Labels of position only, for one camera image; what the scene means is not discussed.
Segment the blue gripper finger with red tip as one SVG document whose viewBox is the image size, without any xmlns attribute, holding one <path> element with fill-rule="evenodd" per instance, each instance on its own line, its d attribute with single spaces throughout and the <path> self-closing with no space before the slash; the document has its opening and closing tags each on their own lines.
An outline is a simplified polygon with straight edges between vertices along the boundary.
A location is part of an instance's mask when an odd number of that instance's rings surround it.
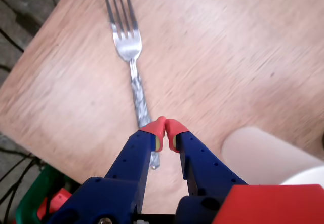
<svg viewBox="0 0 324 224">
<path fill-rule="evenodd" d="M 180 155 L 188 186 L 188 196 L 179 201 L 173 222 L 228 223 L 228 217 L 238 212 L 231 190 L 246 182 L 177 120 L 167 119 L 165 130 L 170 149 Z"/>
<path fill-rule="evenodd" d="M 131 135 L 104 177 L 86 180 L 49 223 L 132 223 L 141 212 L 150 157 L 163 147 L 166 117 Z"/>
</svg>

